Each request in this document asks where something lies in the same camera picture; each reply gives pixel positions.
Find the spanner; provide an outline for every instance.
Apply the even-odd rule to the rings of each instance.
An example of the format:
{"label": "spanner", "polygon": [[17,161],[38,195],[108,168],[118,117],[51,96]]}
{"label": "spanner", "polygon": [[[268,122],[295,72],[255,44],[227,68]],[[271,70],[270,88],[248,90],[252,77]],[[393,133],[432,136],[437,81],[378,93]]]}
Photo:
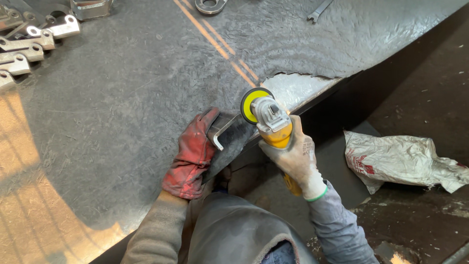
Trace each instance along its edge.
{"label": "spanner", "polygon": [[316,23],[319,15],[332,3],[332,1],[333,0],[324,0],[324,2],[322,2],[322,4],[308,16],[308,20],[313,19],[313,22]]}

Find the red leather glove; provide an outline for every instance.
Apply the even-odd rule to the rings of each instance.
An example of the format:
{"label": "red leather glove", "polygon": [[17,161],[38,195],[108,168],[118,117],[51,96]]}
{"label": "red leather glove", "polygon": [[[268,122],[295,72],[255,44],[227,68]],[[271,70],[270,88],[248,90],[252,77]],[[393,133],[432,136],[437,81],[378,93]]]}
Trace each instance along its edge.
{"label": "red leather glove", "polygon": [[208,169],[216,151],[206,134],[219,113],[216,107],[208,108],[196,115],[179,136],[179,153],[163,178],[162,187],[165,191],[189,200],[202,196],[200,174]]}

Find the floor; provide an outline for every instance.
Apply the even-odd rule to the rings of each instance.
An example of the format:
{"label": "floor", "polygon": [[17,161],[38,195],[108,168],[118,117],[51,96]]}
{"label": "floor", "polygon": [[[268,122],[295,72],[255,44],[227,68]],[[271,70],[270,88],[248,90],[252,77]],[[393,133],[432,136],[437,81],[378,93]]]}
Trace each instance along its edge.
{"label": "floor", "polygon": [[[467,32],[469,5],[386,61],[345,80],[342,89],[302,114],[305,133],[321,148],[342,128],[351,129],[366,120],[383,136],[430,137],[439,156],[469,165]],[[326,169],[340,162],[325,156],[319,166]],[[288,193],[278,170],[262,152],[254,147],[231,166],[235,172],[230,192],[301,230],[312,252],[327,263],[308,223],[306,204]],[[469,238],[468,191],[469,186],[449,194],[439,187],[385,184],[351,210],[372,248],[385,241],[403,254],[411,252],[415,259],[410,263],[438,264]],[[124,248],[122,242],[94,263],[109,256],[114,260],[107,263],[117,263]]]}

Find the yellow angle grinder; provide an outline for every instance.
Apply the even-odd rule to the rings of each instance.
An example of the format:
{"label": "yellow angle grinder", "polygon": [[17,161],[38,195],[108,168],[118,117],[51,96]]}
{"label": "yellow angle grinder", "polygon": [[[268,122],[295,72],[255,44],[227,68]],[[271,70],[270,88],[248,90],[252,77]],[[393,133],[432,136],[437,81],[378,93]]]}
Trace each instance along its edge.
{"label": "yellow angle grinder", "polygon": [[[248,123],[256,125],[267,144],[276,148],[287,146],[293,130],[292,121],[269,90],[262,87],[249,90],[241,100],[241,115]],[[298,183],[286,173],[283,179],[291,193],[302,194]]]}

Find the coated work glove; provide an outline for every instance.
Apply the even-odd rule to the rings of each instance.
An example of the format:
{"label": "coated work glove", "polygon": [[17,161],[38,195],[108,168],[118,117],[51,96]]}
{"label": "coated work glove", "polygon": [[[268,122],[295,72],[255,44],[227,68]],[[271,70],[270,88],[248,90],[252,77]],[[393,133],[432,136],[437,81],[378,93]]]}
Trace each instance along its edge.
{"label": "coated work glove", "polygon": [[299,116],[290,115],[290,119],[293,131],[286,148],[272,147],[264,140],[259,142],[259,147],[284,173],[298,183],[303,197],[312,202],[327,192],[327,185],[316,168],[313,139],[303,134]]}
{"label": "coated work glove", "polygon": [[202,196],[200,174],[208,169],[216,151],[206,134],[219,114],[218,108],[210,107],[196,115],[179,136],[179,153],[163,178],[165,191],[188,200]]}

